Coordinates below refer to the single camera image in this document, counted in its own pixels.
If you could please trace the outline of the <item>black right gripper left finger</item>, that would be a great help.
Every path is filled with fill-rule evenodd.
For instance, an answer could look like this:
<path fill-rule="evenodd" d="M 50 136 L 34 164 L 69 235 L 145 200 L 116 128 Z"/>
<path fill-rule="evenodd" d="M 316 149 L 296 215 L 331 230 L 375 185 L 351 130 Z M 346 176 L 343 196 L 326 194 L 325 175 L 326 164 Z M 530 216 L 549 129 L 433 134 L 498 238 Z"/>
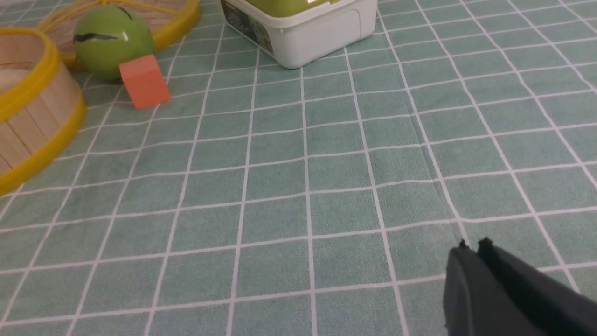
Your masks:
<path fill-rule="evenodd" d="M 476 251 L 461 239 L 450 249 L 442 295 L 449 336 L 554 336 L 524 310 Z"/>

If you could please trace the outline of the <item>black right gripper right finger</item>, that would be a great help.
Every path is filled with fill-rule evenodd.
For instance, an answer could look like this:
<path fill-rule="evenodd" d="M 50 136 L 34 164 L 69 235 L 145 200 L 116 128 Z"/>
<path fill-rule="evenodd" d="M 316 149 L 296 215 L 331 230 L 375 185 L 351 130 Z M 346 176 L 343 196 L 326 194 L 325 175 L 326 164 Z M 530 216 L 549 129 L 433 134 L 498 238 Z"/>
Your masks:
<path fill-rule="evenodd" d="M 547 336 L 594 336 L 596 302 L 495 246 L 478 242 L 477 255 L 518 310 Z"/>

